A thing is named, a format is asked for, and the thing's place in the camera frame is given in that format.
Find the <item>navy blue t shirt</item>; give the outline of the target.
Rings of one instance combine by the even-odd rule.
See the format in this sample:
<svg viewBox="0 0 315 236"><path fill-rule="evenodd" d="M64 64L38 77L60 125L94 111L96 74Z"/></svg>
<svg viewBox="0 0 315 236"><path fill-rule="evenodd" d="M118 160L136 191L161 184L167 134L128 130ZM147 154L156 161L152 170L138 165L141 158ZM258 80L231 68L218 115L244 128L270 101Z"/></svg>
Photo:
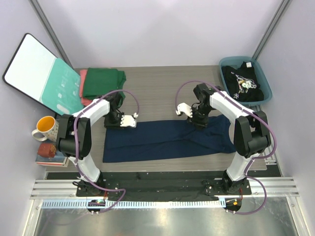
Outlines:
<svg viewBox="0 0 315 236"><path fill-rule="evenodd" d="M107 129L103 162L135 162L204 156L236 151L229 136L230 121L209 117L196 129L185 120L139 122L135 128Z"/></svg>

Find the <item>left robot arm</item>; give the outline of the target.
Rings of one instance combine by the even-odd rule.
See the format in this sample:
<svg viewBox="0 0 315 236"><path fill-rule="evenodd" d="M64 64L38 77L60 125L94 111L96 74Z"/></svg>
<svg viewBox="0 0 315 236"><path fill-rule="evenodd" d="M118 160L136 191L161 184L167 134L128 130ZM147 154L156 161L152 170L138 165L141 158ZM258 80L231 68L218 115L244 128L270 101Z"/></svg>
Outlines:
<svg viewBox="0 0 315 236"><path fill-rule="evenodd" d="M62 115L56 140L56 148L74 164L79 177L72 184L76 186L77 196L101 196L104 193L117 194L120 189L106 188L101 170L96 166L91 155L92 126L104 118L104 127L122 128L126 116L119 111L123 102L120 92L93 100L82 110L72 115Z"/></svg>

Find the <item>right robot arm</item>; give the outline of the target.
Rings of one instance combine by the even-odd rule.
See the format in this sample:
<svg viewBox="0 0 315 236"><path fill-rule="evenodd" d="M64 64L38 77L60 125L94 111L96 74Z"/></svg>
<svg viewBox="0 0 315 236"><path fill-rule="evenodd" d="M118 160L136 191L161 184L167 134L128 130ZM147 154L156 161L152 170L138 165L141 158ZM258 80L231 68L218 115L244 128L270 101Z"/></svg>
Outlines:
<svg viewBox="0 0 315 236"><path fill-rule="evenodd" d="M218 110L234 125L233 145L236 149L232 163L224 171L222 188L227 194L239 191L249 167L254 159L271 144L270 131L264 112L254 112L232 100L224 91L208 88L205 83L198 84L193 92L199 101L197 107L189 109L188 121L196 128L205 128L212 110Z"/></svg>

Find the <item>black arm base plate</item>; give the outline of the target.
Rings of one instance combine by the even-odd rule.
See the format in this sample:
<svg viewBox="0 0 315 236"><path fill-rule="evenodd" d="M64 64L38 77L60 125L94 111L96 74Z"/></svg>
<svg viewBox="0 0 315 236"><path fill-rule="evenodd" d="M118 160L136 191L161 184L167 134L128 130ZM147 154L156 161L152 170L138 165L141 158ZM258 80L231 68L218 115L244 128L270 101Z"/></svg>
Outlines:
<svg viewBox="0 0 315 236"><path fill-rule="evenodd" d="M133 202L184 202L213 200L223 195L250 195L254 186L245 180L235 194L222 188L223 172L102 172L109 199L123 196L123 201Z"/></svg>

